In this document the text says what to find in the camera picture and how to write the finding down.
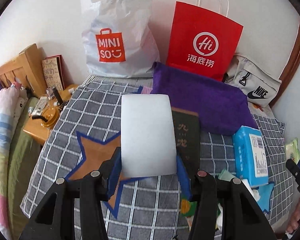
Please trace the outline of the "person's right hand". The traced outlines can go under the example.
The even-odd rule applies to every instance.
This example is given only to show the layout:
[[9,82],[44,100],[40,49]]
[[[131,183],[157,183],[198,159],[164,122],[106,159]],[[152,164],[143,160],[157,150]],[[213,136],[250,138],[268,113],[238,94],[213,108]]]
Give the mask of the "person's right hand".
[[300,198],[288,222],[286,233],[292,234],[299,227],[300,220]]

